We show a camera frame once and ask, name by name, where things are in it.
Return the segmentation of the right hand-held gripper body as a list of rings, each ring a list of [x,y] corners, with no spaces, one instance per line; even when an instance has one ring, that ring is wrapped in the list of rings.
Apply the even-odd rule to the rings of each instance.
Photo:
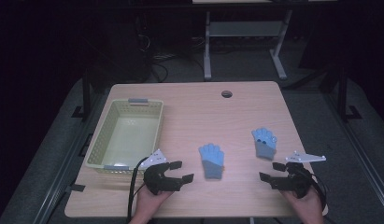
[[[306,196],[310,187],[313,187],[322,199],[326,198],[326,193],[322,191],[318,182],[313,178],[313,174],[309,172],[304,164],[308,162],[326,161],[325,156],[317,156],[294,151],[290,156],[285,158],[288,173],[286,177],[270,178],[270,186],[272,189],[294,191],[296,197],[301,199]]]

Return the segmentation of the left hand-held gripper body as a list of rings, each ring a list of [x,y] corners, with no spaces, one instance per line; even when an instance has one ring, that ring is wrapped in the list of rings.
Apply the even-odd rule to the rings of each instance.
[[[157,195],[160,191],[180,191],[184,185],[182,178],[165,175],[170,170],[169,163],[160,149],[155,150],[141,163],[143,181],[151,193]]]

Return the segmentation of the blue and grey knit glove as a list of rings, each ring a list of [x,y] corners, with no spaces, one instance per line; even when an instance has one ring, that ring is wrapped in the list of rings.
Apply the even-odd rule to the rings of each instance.
[[[254,139],[256,156],[272,161],[277,153],[277,138],[265,128],[254,130],[251,134]]]
[[[214,144],[207,144],[198,149],[203,164],[205,179],[222,179],[224,152]]]

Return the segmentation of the pale green perforated plastic basket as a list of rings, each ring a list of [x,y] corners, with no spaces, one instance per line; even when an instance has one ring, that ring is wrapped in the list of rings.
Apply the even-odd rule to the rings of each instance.
[[[159,147],[164,103],[116,99],[97,126],[86,166],[100,173],[131,173]]]

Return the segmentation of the person's left hand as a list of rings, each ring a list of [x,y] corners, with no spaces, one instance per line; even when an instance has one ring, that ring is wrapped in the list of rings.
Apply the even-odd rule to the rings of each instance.
[[[172,195],[173,191],[160,191],[155,195],[146,186],[143,186],[137,193],[134,217],[152,218],[164,201]]]

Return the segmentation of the person's right hand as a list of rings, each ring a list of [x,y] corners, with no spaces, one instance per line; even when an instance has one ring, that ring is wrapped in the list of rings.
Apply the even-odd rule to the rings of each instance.
[[[298,199],[293,191],[281,190],[280,193],[291,205],[298,217],[305,222],[309,219],[318,220],[323,218],[320,197],[313,187],[310,187],[306,196],[301,199]]]

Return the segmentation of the black metal stand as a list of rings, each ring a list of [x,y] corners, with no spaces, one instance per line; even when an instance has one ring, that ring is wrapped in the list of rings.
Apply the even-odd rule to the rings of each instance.
[[[337,114],[344,122],[350,119],[361,119],[362,116],[354,105],[347,103],[348,74],[344,68],[339,70],[337,91]]]
[[[82,76],[82,105],[78,105],[73,114],[73,118],[79,118],[85,121],[92,111],[92,98],[91,98],[91,79],[90,72],[86,70]]]

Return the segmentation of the aluminium floor rail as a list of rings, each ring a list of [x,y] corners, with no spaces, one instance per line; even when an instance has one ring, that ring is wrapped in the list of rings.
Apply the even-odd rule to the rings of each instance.
[[[72,91],[34,157],[35,175],[31,181],[40,188],[33,224],[47,224],[56,206],[78,176],[92,134],[97,126],[107,95],[92,93],[92,112],[86,118],[73,118],[81,105],[81,93]]]
[[[335,119],[337,120],[343,132],[345,133],[348,141],[352,145],[354,154],[356,155],[359,163],[361,164],[366,178],[370,182],[370,185],[372,186],[375,194],[377,195],[380,203],[384,208],[384,182],[379,176],[379,173],[377,172],[377,169],[375,168],[374,164],[370,161],[367,154],[365,153],[363,144],[359,141],[356,133],[350,127],[348,122],[348,115],[343,116],[340,114],[336,106],[336,101],[331,95],[324,94],[323,98],[326,104],[331,109],[332,113],[334,114]]]

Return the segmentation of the white metal frame table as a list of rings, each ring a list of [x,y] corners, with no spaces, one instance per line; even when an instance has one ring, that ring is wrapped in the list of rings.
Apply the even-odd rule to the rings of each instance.
[[[203,54],[204,79],[212,78],[210,40],[213,37],[276,37],[277,44],[269,50],[270,57],[280,79],[287,79],[279,53],[288,31],[292,10],[287,9],[281,21],[218,21],[212,12],[206,12],[205,48]]]

